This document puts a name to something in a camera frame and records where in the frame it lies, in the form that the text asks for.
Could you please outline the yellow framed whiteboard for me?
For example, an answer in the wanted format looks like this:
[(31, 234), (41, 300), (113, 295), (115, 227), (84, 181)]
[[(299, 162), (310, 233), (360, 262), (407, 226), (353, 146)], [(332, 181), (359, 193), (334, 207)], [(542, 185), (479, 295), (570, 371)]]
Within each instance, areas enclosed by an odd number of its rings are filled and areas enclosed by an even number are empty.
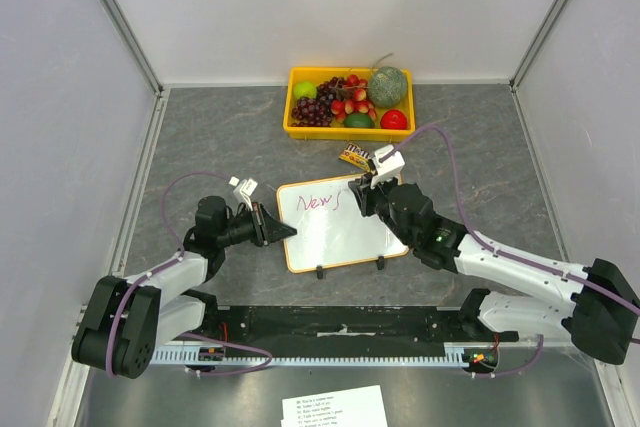
[(280, 220), (297, 230), (284, 240), (290, 272), (326, 270), (408, 253), (378, 217), (361, 215), (348, 186), (358, 178), (352, 174), (278, 188)]

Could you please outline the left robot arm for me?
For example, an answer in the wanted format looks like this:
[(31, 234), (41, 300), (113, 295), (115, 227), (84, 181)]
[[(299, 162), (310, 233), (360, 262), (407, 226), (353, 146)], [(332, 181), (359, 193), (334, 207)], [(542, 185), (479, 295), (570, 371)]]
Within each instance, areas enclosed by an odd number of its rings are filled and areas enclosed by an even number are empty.
[(156, 349), (190, 333), (208, 340), (219, 329), (213, 300), (194, 289), (211, 280), (225, 261), (225, 249), (249, 242), (266, 247), (297, 234), (259, 202), (233, 211), (218, 196), (198, 202), (183, 248), (142, 274), (101, 278), (90, 297), (71, 346), (74, 362), (112, 376), (138, 378)]

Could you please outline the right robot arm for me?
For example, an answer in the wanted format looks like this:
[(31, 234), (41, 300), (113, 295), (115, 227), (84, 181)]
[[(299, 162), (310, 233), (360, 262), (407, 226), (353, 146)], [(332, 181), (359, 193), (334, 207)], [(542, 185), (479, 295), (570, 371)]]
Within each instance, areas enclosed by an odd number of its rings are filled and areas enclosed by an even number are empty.
[(639, 317), (639, 297), (612, 262), (554, 261), (506, 249), (437, 214), (415, 184), (372, 174), (350, 182), (364, 217), (378, 217), (420, 262), (434, 270), (483, 278), (522, 293), (511, 298), (477, 290), (458, 315), (458, 328), (477, 341), (490, 332), (570, 341), (590, 357), (624, 363)]

